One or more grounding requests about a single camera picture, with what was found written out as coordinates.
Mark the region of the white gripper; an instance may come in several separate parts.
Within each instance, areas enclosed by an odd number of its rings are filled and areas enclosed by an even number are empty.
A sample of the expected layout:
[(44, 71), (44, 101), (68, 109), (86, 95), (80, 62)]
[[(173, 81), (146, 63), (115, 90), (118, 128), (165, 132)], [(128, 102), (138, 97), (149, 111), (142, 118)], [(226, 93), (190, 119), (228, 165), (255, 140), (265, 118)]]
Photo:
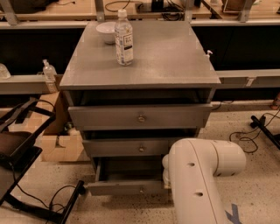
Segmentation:
[(169, 155), (165, 155), (162, 159), (163, 170), (163, 181), (164, 181), (164, 189), (170, 188), (170, 177), (169, 177)]

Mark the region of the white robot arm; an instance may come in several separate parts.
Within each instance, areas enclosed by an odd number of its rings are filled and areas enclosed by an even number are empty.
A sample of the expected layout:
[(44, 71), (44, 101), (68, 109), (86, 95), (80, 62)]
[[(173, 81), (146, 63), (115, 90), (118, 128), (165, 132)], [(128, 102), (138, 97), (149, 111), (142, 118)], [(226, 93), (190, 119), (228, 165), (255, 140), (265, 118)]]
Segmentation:
[(178, 224), (229, 224), (214, 179), (245, 169), (246, 156), (238, 144), (183, 138), (171, 146), (162, 165)]

